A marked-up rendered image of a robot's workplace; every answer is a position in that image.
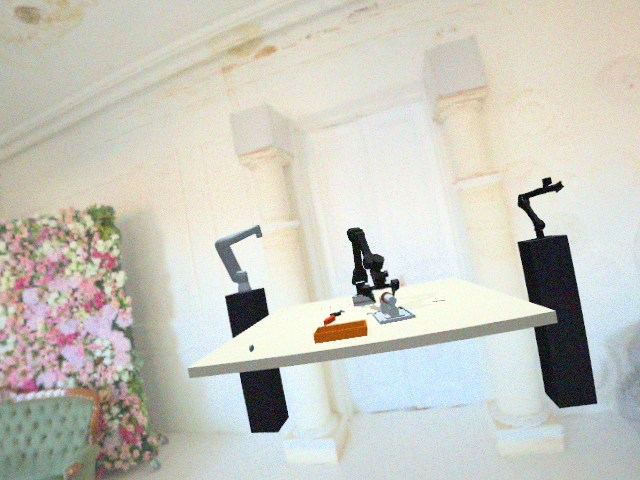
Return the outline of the orange rectangular tray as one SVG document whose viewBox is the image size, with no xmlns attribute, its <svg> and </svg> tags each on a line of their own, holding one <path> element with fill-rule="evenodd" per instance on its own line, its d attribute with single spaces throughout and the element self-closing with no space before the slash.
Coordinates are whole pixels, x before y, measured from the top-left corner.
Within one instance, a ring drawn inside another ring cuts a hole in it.
<svg viewBox="0 0 640 480">
<path fill-rule="evenodd" d="M 338 323 L 326 326 L 320 326 L 314 332 L 314 342 L 322 343 L 328 341 L 342 340 L 367 336 L 368 325 L 367 320 L 357 320 L 345 323 Z"/>
</svg>

